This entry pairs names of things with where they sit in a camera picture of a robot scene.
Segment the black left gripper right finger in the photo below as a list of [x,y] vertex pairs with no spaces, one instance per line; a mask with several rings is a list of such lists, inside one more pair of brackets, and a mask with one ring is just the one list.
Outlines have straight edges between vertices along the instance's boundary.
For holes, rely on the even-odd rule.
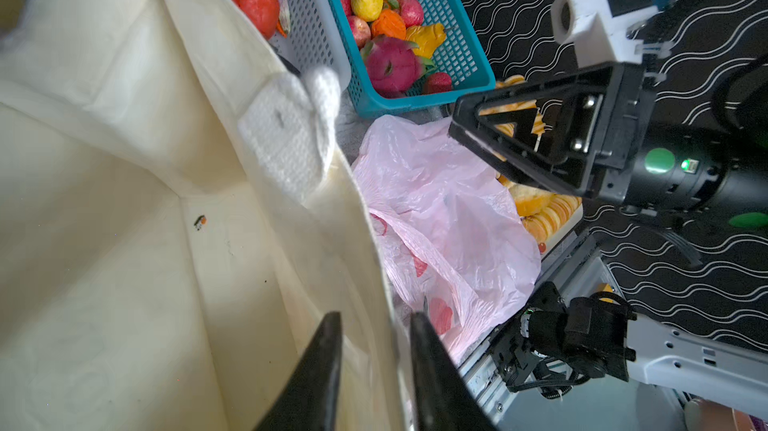
[[494,430],[422,312],[411,315],[410,345],[416,429]]

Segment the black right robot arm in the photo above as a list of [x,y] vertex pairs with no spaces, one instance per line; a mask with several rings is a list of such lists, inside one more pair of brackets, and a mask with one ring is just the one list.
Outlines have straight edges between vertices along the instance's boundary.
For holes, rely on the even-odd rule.
[[552,0],[550,63],[465,96],[503,178],[677,226],[767,224],[767,0]]

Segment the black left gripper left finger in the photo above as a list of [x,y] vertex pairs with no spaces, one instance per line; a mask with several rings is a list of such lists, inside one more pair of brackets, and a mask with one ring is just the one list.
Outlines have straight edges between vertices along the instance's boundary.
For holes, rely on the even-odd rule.
[[284,389],[257,430],[333,430],[342,368],[342,318],[324,315]]

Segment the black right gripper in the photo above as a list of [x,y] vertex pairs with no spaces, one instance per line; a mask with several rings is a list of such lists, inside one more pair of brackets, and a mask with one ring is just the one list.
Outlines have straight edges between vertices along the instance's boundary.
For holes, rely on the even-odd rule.
[[[519,184],[589,197],[639,212],[705,213],[729,180],[726,136],[652,118],[656,94],[637,64],[603,63],[546,81],[523,81],[456,102],[449,134]],[[588,149],[593,172],[544,164],[531,153],[534,125],[546,149]]]

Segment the cream canvas tote bag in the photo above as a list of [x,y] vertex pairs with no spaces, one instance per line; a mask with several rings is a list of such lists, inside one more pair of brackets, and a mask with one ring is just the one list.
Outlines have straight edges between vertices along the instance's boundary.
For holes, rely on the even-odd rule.
[[26,0],[1,39],[3,429],[250,430],[333,311],[337,428],[408,426],[347,89],[269,40],[232,0]]

